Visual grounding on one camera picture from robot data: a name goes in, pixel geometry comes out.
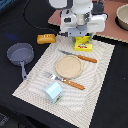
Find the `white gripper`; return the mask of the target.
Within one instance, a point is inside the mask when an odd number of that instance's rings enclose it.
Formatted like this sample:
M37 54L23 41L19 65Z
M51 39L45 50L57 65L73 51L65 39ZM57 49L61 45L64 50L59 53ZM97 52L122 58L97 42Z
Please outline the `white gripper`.
M61 13L61 34L67 37L83 37L87 33L103 32L106 19L106 14L75 14L70 9L65 9Z

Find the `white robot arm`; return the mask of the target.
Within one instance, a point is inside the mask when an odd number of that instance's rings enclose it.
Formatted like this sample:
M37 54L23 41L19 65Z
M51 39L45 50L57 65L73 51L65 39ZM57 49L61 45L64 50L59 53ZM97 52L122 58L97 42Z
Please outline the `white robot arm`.
M102 32L107 14L104 0L48 0L55 9L61 9L60 30L63 36L83 37L87 33Z

